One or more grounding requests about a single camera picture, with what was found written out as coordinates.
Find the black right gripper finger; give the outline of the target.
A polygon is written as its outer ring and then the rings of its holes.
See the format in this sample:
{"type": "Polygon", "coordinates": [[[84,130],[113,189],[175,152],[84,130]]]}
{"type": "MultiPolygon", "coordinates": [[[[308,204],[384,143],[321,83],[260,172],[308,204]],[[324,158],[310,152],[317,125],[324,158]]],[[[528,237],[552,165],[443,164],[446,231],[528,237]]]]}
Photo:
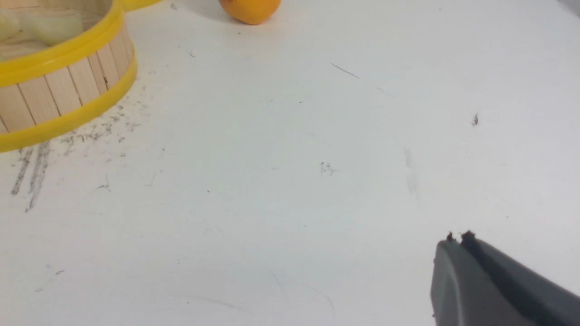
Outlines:
{"type": "Polygon", "coordinates": [[[435,250],[430,299],[438,326],[577,326],[578,295],[471,231],[435,250]]]}

